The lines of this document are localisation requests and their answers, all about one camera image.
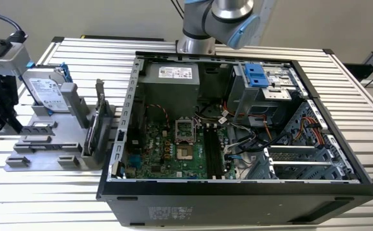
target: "blue drive bracket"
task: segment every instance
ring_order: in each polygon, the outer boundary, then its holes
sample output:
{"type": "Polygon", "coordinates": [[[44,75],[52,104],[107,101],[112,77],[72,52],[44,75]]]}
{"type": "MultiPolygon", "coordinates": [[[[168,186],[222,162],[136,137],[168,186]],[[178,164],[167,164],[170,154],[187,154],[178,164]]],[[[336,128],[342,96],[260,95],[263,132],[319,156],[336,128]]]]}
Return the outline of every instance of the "blue drive bracket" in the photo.
{"type": "Polygon", "coordinates": [[[267,88],[270,81],[264,68],[260,64],[246,64],[246,74],[250,79],[250,86],[254,88],[267,88]]]}

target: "black power cable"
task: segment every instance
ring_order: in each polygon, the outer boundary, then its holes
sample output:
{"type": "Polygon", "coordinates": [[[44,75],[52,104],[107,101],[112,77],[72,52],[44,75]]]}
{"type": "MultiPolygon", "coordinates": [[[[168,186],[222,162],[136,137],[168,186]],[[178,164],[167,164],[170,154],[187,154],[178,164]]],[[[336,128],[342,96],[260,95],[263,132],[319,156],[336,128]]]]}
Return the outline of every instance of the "black power cable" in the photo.
{"type": "Polygon", "coordinates": [[[171,2],[172,2],[172,5],[174,5],[174,7],[175,7],[175,9],[176,9],[176,11],[178,11],[178,13],[179,13],[182,19],[184,19],[184,16],[182,16],[182,13],[180,13],[180,11],[179,11],[179,9],[178,9],[178,7],[176,7],[176,4],[175,4],[174,0],[171,0],[171,2]]]}
{"type": "Polygon", "coordinates": [[[373,79],[371,80],[371,82],[366,85],[366,87],[373,82],[373,79]]]}
{"type": "Polygon", "coordinates": [[[4,20],[7,23],[10,23],[18,31],[23,31],[19,24],[10,18],[7,18],[6,16],[0,15],[0,20],[4,20]]]}
{"type": "Polygon", "coordinates": [[[271,140],[268,143],[266,143],[263,146],[256,147],[256,148],[247,148],[247,149],[242,150],[240,152],[238,152],[238,153],[235,153],[235,154],[227,154],[227,155],[226,155],[226,159],[228,159],[228,157],[230,157],[231,155],[240,155],[240,154],[244,153],[244,152],[256,153],[256,152],[263,151],[264,148],[267,148],[270,145],[276,144],[278,141],[279,141],[284,136],[288,136],[290,140],[294,139],[292,133],[291,133],[291,132],[284,132],[284,133],[282,133],[278,137],[275,137],[274,140],[271,140]]]}
{"type": "Polygon", "coordinates": [[[176,3],[178,3],[178,6],[179,6],[180,11],[182,11],[183,13],[186,13],[186,11],[183,10],[183,8],[182,8],[180,3],[179,3],[178,0],[176,0],[176,3]]]}

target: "chip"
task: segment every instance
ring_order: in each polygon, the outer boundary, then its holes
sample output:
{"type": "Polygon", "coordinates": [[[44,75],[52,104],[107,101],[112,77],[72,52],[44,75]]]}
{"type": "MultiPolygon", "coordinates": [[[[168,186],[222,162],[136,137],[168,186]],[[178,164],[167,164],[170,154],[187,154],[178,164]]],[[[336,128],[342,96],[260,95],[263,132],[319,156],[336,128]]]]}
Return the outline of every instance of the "chip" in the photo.
{"type": "Polygon", "coordinates": [[[160,172],[160,166],[151,166],[151,172],[160,172]]]}
{"type": "Polygon", "coordinates": [[[194,160],[194,149],[191,145],[179,145],[176,147],[178,160],[194,160]]]}

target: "hard disk drive label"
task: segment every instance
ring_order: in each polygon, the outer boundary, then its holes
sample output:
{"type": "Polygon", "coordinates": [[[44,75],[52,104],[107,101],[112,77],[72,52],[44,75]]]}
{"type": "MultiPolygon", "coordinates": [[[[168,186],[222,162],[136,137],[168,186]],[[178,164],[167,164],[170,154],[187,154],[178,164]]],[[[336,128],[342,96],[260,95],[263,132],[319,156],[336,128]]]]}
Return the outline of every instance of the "hard disk drive label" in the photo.
{"type": "Polygon", "coordinates": [[[30,82],[43,105],[48,109],[54,111],[68,109],[58,83],[52,79],[31,78],[30,82]]]}

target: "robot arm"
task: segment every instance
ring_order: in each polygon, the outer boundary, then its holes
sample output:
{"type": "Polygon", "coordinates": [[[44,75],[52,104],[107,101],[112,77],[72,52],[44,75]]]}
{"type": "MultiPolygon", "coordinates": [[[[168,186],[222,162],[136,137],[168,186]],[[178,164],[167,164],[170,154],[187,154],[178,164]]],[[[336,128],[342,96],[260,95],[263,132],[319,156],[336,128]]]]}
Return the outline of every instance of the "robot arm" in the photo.
{"type": "Polygon", "coordinates": [[[215,40],[234,49],[251,41],[260,23],[254,0],[186,0],[178,53],[215,54],[215,40]]]}

